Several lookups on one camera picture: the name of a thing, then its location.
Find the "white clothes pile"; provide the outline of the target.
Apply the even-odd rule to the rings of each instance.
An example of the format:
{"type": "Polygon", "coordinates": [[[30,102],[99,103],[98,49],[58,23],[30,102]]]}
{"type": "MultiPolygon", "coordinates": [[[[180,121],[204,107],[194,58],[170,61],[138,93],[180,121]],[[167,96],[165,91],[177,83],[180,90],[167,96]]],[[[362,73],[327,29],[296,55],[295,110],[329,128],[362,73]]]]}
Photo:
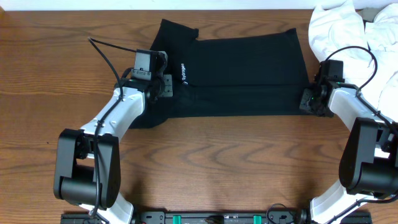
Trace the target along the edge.
{"type": "Polygon", "coordinates": [[[369,104],[397,120],[397,3],[381,9],[371,22],[356,12],[353,1],[332,9],[317,5],[308,41],[318,61],[343,61],[345,81],[361,87],[369,104]]]}

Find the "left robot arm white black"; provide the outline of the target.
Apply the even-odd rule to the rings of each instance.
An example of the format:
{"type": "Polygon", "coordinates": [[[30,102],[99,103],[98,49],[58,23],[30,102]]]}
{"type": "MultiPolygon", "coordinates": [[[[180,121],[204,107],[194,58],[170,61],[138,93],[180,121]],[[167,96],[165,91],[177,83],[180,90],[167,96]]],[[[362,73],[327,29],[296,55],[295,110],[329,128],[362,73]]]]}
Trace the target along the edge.
{"type": "Polygon", "coordinates": [[[119,143],[149,102],[172,96],[164,51],[136,51],[117,78],[106,106],[80,129],[64,129],[57,145],[53,193],[88,213],[63,214],[61,223],[135,223],[134,206],[120,193],[119,143]]]}

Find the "black t-shirt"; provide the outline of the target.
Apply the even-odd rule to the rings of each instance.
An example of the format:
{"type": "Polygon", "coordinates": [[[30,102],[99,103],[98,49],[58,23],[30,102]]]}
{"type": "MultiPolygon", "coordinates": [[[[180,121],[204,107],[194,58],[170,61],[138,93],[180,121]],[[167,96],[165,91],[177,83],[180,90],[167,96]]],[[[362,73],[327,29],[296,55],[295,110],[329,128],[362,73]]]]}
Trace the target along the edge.
{"type": "Polygon", "coordinates": [[[295,29],[232,39],[198,35],[198,29],[160,23],[151,48],[169,57],[173,95],[148,104],[131,128],[153,128],[170,118],[301,113],[309,80],[295,29]]]}

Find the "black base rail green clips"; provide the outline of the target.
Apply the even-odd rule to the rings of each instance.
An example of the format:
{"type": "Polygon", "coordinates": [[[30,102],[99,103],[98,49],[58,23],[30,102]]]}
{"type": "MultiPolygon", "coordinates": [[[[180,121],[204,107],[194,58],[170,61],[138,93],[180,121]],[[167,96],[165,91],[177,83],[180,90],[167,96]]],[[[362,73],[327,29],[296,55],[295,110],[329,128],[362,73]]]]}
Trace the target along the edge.
{"type": "MultiPolygon", "coordinates": [[[[100,219],[91,219],[88,214],[63,214],[61,224],[101,223],[100,219]]],[[[268,213],[165,213],[143,212],[135,214],[130,223],[135,224],[265,224],[265,223],[310,223],[306,215],[295,212],[273,210],[268,213]]],[[[344,217],[342,224],[372,224],[369,212],[353,212],[344,217]]]]}

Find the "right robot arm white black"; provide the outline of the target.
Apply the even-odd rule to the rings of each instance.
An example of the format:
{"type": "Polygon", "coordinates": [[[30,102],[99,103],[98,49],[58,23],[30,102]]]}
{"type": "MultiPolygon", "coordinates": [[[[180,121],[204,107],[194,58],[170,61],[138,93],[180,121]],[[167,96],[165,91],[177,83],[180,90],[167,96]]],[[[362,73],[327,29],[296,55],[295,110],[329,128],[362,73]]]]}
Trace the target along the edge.
{"type": "Polygon", "coordinates": [[[304,90],[300,109],[337,115],[350,131],[339,164],[339,179],[295,223],[342,223],[366,203],[397,201],[397,123],[362,98],[355,85],[325,81],[304,90]]]}

